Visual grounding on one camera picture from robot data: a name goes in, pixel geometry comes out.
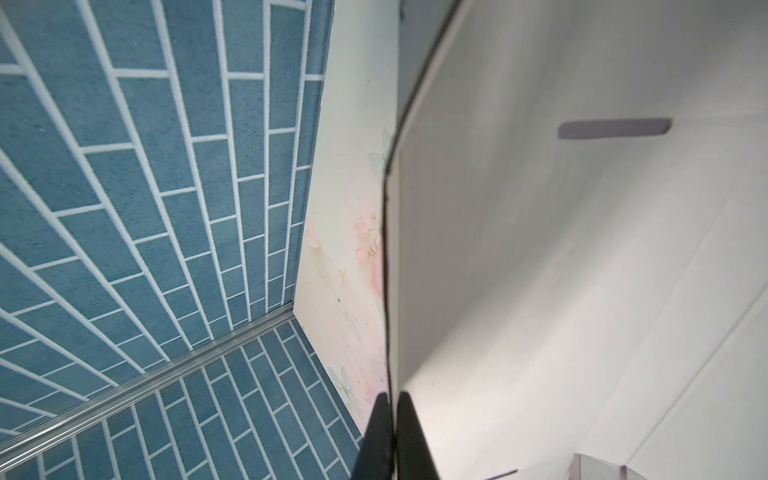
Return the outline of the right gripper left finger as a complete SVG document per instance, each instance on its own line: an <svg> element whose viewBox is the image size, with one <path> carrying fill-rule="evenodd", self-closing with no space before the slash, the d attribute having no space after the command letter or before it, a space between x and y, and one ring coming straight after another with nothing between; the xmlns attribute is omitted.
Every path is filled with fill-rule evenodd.
<svg viewBox="0 0 768 480"><path fill-rule="evenodd" d="M393 476L393 417L387 393L377 395L351 480L391 480Z"/></svg>

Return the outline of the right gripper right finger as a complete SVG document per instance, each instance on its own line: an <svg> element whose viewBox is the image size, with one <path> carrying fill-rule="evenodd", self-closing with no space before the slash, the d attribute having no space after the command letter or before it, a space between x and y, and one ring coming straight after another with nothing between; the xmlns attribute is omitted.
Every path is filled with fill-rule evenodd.
<svg viewBox="0 0 768 480"><path fill-rule="evenodd" d="M399 480L438 480L439 475L410 394L397 402L396 461Z"/></svg>

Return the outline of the right aluminium corner post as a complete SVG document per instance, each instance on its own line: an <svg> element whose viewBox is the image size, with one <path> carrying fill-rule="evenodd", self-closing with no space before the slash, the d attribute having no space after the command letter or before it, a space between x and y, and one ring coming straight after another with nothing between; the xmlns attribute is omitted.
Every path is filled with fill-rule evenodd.
<svg viewBox="0 0 768 480"><path fill-rule="evenodd" d="M66 438L89 428L92 423L122 410L192 371L229 354L292 317L292 303L275 308L261 319L251 322L243 328L231 331L200 349L190 351L158 369L139 376L125 385L2 443L1 468L3 470L9 469L12 463L20 462L24 454L35 448L43 447L47 442L53 442L59 437Z"/></svg>

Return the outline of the white paper box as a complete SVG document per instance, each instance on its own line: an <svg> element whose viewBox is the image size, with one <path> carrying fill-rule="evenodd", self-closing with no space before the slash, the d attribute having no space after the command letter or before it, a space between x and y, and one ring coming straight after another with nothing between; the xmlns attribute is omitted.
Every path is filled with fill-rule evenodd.
<svg viewBox="0 0 768 480"><path fill-rule="evenodd" d="M766 477L765 2L464 1L390 185L442 478Z"/></svg>

